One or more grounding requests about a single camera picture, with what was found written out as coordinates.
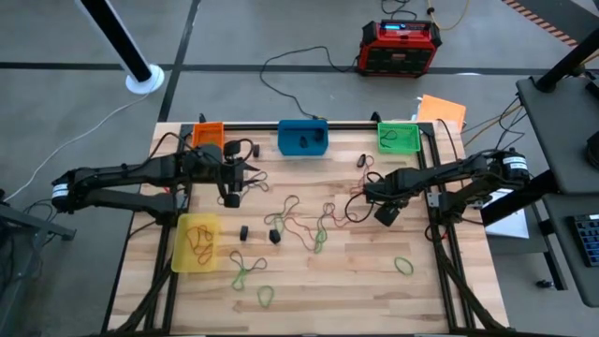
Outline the grey metal stand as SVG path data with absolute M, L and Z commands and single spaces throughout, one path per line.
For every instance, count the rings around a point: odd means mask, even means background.
M 0 337 L 13 331 L 26 290 L 43 268 L 41 250 L 54 239 L 71 241 L 76 231 L 54 222 L 58 212 L 49 199 L 23 210 L 2 200 L 0 190 Z

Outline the orange paper sheet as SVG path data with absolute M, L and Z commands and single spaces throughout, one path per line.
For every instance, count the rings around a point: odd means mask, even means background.
M 465 106 L 432 95 L 423 95 L 419 101 L 417 121 L 442 119 L 454 122 L 459 131 L 463 129 L 467 111 Z

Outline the orange plastic basket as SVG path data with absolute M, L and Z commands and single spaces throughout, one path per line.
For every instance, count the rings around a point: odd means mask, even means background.
M 224 124 L 222 122 L 198 123 L 193 126 L 193 147 L 211 144 L 223 149 L 224 142 Z

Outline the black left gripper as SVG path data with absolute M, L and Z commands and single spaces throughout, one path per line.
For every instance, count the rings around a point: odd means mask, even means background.
M 244 171 L 257 171 L 256 168 L 241 157 L 230 157 L 223 163 L 217 163 L 215 169 L 215 181 L 219 190 L 242 190 L 244 181 Z

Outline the blue plastic bin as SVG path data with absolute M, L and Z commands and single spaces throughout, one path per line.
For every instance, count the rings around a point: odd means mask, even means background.
M 314 141 L 316 129 L 325 131 L 323 142 Z M 300 138 L 305 137 L 308 147 L 300 147 Z M 329 124 L 324 120 L 281 120 L 277 125 L 277 146 L 283 155 L 323 155 L 329 146 Z

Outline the black desk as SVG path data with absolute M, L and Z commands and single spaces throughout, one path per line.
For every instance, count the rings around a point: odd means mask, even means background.
M 542 197 L 582 302 L 599 308 L 599 267 L 585 265 L 570 228 L 575 215 L 599 215 L 599 168 L 586 160 L 587 139 L 599 132 L 599 99 L 588 80 L 568 78 L 549 93 L 533 80 L 517 82 L 520 101 L 552 173 L 557 191 Z

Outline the green plastic basket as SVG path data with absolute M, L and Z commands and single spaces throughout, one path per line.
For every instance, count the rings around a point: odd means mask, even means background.
M 379 144 L 379 137 L 388 130 L 395 130 L 398 137 L 390 141 L 390 148 Z M 381 154 L 415 154 L 420 151 L 420 130 L 418 125 L 399 123 L 380 123 L 377 125 L 378 147 Z

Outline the yellow plastic basket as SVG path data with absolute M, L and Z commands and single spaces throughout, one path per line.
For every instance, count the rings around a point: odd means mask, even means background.
M 210 264 L 200 266 L 197 256 L 186 238 L 191 227 L 205 225 L 213 233 L 213 256 Z M 213 213 L 185 213 L 179 217 L 174 239 L 171 269 L 177 273 L 207 273 L 216 270 L 217 246 L 219 242 L 220 221 Z

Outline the black metal beam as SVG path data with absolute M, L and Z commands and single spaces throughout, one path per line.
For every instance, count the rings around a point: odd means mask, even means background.
M 592 31 L 582 42 L 571 50 L 543 77 L 535 80 L 537 90 L 548 93 L 554 90 L 558 81 L 581 65 L 595 51 L 599 49 L 599 28 Z

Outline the white pole with round base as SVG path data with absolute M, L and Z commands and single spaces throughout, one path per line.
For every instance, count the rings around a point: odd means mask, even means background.
M 127 73 L 127 90 L 136 95 L 147 95 L 158 90 L 165 79 L 164 70 L 156 64 L 150 64 L 142 55 L 110 0 L 74 1 L 117 55 Z

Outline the backlit keyboard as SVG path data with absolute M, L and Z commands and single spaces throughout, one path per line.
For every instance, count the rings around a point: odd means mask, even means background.
M 585 265 L 599 267 L 599 213 L 573 216 L 572 229 Z

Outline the red black power station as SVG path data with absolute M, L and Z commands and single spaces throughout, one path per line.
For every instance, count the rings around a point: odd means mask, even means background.
M 442 45 L 432 21 L 382 20 L 362 27 L 357 72 L 363 76 L 419 78 Z

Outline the thin red rubber band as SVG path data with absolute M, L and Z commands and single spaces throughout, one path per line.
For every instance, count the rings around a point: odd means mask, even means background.
M 193 249 L 207 246 L 213 242 L 213 233 L 205 225 L 191 227 L 186 231 L 186 238 Z
M 213 244 L 197 245 L 194 248 L 194 254 L 197 256 L 197 263 L 200 266 L 210 264 L 213 256 Z
M 337 217 L 335 214 L 336 205 L 332 202 L 326 202 L 323 204 L 323 218 L 328 218 L 333 222 L 333 225 L 337 228 L 346 227 L 351 223 L 351 218 L 347 215 Z
M 310 227 L 299 223 L 293 217 L 287 217 L 285 219 L 285 230 L 297 237 L 307 251 L 314 253 L 314 239 L 316 234 L 314 234 L 314 231 Z
M 363 186 L 365 184 L 366 178 L 367 178 L 367 174 L 370 172 L 372 165 L 374 164 L 374 158 L 369 155 L 369 154 L 365 154 L 366 155 L 366 163 L 365 166 L 363 168 L 358 168 L 361 169 L 361 176 L 358 179 L 358 182 L 355 186 L 350 188 L 350 195 L 354 196 L 357 195 L 358 193 L 360 193 L 363 190 Z

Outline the white paper sheet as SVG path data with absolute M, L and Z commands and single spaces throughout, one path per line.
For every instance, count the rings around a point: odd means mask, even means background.
M 529 239 L 525 211 L 520 209 L 507 217 L 486 226 L 486 233 L 517 239 Z

